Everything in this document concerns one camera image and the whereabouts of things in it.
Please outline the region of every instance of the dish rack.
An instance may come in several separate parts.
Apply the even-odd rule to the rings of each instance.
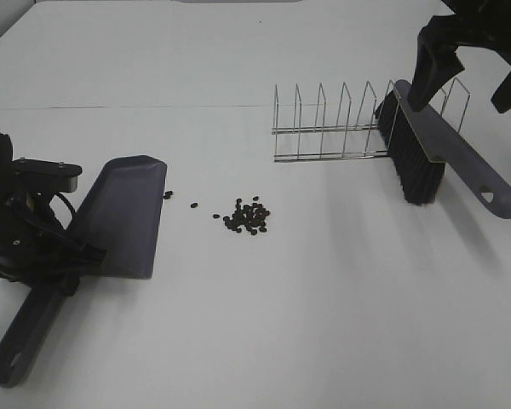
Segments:
[[[316,103],[308,104],[303,103],[300,87],[296,84],[293,105],[281,105],[278,85],[275,85],[272,127],[275,136],[274,162],[386,158],[388,146],[378,132],[376,111],[377,104],[393,87],[395,82],[389,80],[386,92],[379,99],[371,82],[365,82],[361,102],[356,107],[350,89],[346,83],[342,83],[336,110],[332,111],[336,112],[334,116],[330,115],[332,105],[328,102],[322,83],[318,86]],[[441,88],[431,103],[450,124],[455,122],[460,132],[470,98],[468,88],[459,78],[453,78],[447,90]]]

